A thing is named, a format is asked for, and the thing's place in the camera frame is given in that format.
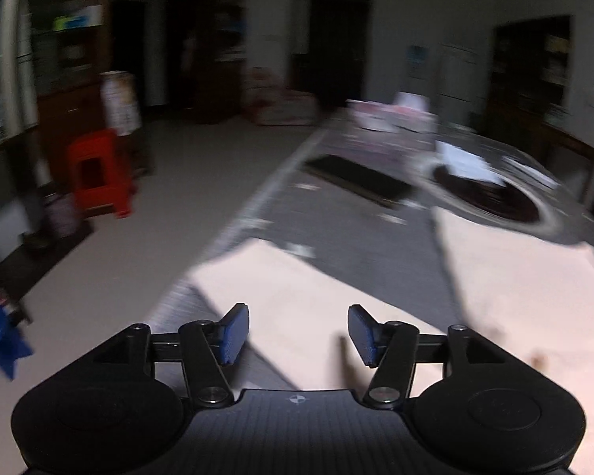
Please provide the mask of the cream white garment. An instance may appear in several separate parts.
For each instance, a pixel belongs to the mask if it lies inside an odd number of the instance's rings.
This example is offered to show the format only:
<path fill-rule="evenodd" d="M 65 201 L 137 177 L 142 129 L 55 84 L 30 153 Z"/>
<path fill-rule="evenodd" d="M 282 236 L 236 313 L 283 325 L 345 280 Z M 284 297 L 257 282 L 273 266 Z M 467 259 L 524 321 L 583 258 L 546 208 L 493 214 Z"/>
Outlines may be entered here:
<path fill-rule="evenodd" d="M 579 400 L 587 433 L 573 469 L 594 474 L 594 243 L 558 245 L 440 207 L 421 224 L 335 226 L 330 240 L 352 250 L 366 284 L 258 238 L 188 276 L 217 312 L 250 306 L 255 350 L 300 389 L 366 386 L 368 370 L 341 345 L 351 304 L 424 333 L 463 321 Z"/>

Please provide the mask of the red plastic stool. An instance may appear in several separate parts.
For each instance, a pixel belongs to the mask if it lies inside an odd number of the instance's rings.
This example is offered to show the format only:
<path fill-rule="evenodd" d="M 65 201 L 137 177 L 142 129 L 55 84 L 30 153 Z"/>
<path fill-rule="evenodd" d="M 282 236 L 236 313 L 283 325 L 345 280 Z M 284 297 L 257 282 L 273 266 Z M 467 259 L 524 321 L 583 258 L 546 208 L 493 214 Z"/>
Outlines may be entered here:
<path fill-rule="evenodd" d="M 77 137 L 67 148 L 67 160 L 72 196 L 80 213 L 111 208 L 117 218 L 131 214 L 133 175 L 113 129 Z"/>

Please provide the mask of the white folded paper towel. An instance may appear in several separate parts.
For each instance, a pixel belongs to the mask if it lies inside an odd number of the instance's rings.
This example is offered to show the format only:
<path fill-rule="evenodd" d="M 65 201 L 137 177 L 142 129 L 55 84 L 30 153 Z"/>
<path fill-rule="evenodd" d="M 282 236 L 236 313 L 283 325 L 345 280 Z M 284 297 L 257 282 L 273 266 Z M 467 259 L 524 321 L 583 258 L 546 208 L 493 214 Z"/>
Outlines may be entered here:
<path fill-rule="evenodd" d="M 436 142 L 437 153 L 449 175 L 480 183 L 505 186 L 488 162 L 475 153 L 461 149 L 449 142 Z"/>

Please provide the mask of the round black table hotplate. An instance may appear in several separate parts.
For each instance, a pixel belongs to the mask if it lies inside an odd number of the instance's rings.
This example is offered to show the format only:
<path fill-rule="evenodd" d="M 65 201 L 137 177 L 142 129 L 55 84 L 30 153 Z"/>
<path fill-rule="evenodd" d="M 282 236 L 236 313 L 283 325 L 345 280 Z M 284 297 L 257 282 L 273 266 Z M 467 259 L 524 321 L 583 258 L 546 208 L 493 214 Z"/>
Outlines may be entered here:
<path fill-rule="evenodd" d="M 545 194 L 506 172 L 498 175 L 502 184 L 457 177 L 435 153 L 418 154 L 410 166 L 410 177 L 418 188 L 471 217 L 542 237 L 561 232 L 564 215 Z"/>

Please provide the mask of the white remote control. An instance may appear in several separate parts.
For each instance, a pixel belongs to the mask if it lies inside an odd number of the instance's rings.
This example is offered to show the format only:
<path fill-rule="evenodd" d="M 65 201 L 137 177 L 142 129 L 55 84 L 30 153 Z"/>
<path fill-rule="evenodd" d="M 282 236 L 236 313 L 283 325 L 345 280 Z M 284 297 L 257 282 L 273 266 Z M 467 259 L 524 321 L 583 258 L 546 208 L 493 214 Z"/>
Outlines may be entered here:
<path fill-rule="evenodd" d="M 504 156 L 503 160 L 506 165 L 510 165 L 512 168 L 516 169 L 516 171 L 523 173 L 535 182 L 540 183 L 541 186 L 546 186 L 546 188 L 549 188 L 550 190 L 555 190 L 559 186 L 559 182 L 556 179 L 541 173 L 529 165 L 520 163 L 519 161 L 507 156 Z"/>

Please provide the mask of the small pink tissue pack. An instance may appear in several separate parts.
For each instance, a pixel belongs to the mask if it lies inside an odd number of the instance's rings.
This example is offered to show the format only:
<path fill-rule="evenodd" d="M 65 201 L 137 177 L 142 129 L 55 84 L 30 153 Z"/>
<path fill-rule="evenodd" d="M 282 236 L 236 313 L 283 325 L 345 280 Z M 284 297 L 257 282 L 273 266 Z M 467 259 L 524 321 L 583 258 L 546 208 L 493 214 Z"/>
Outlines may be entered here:
<path fill-rule="evenodd" d="M 396 131 L 384 117 L 383 105 L 379 102 L 347 100 L 346 107 L 354 124 L 364 130 L 387 133 Z"/>

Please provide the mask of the white printed bag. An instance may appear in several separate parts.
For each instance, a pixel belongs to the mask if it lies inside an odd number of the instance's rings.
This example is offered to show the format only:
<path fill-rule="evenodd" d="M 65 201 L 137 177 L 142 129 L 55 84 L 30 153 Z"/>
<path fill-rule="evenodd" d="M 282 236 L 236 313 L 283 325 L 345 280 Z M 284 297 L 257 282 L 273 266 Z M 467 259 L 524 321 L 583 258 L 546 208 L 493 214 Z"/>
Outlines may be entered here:
<path fill-rule="evenodd" d="M 101 101 L 107 127 L 116 131 L 118 136 L 133 134 L 141 127 L 141 121 L 131 75 L 123 71 L 108 71 L 101 77 Z"/>

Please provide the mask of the pink fan on floor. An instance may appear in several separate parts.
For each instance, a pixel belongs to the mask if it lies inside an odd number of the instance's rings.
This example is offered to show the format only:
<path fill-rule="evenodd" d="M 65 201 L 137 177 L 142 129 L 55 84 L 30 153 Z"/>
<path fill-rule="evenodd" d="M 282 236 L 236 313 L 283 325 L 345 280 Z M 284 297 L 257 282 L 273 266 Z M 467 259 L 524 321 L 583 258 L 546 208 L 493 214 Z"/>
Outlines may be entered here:
<path fill-rule="evenodd" d="M 265 127 L 302 127 L 318 121 L 314 96 L 286 88 L 282 80 L 266 68 L 247 71 L 243 104 L 251 121 Z"/>

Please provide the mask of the water dispenser with blue bottle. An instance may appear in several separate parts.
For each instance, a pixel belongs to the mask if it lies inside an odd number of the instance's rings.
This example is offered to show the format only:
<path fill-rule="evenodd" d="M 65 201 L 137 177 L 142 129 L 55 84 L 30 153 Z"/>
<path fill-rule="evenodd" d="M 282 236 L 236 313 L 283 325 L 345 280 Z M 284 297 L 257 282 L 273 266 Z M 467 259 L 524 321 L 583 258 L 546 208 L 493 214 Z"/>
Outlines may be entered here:
<path fill-rule="evenodd" d="M 428 95 L 428 49 L 410 45 L 406 56 L 407 91 Z"/>

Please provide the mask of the dark wooden door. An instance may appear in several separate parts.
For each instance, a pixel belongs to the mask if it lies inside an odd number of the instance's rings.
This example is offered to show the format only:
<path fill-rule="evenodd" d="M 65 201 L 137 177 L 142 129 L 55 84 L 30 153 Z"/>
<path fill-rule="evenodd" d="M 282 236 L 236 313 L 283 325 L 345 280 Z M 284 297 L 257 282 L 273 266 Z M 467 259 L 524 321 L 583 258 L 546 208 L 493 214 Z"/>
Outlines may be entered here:
<path fill-rule="evenodd" d="M 372 0 L 300 0 L 291 31 L 289 87 L 333 113 L 365 93 Z"/>

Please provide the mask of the white refrigerator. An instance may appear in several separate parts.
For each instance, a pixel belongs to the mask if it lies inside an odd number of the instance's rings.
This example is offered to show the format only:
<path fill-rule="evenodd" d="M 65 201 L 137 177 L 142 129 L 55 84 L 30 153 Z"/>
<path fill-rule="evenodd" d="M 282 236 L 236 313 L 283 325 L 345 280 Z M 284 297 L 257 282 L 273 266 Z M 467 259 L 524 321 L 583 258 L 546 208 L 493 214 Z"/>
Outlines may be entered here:
<path fill-rule="evenodd" d="M 445 124 L 468 125 L 478 90 L 478 54 L 443 45 L 438 83 L 438 114 Z"/>

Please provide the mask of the dark wooden shelf cabinet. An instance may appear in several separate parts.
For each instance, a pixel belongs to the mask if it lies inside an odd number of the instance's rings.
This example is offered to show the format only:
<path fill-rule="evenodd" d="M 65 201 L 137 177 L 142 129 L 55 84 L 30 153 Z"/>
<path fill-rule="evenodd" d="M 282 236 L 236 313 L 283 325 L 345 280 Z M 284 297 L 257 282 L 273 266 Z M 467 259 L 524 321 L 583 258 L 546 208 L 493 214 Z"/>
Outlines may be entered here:
<path fill-rule="evenodd" d="M 152 117 L 216 124 L 239 112 L 244 0 L 27 4 L 37 129 L 57 189 L 72 195 L 68 146 L 83 134 L 109 129 L 101 101 L 104 72 L 123 71 L 133 80 L 141 127 L 118 136 L 133 177 L 152 168 L 145 150 Z"/>

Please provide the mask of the dark wall shelf unit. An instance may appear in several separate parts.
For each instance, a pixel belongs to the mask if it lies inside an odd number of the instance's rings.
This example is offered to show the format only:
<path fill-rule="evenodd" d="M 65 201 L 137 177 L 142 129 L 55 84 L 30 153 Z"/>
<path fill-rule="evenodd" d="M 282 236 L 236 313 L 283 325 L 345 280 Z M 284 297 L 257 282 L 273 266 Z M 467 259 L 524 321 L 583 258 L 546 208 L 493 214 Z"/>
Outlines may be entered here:
<path fill-rule="evenodd" d="M 481 131 L 512 135 L 564 107 L 574 17 L 548 15 L 493 28 Z"/>

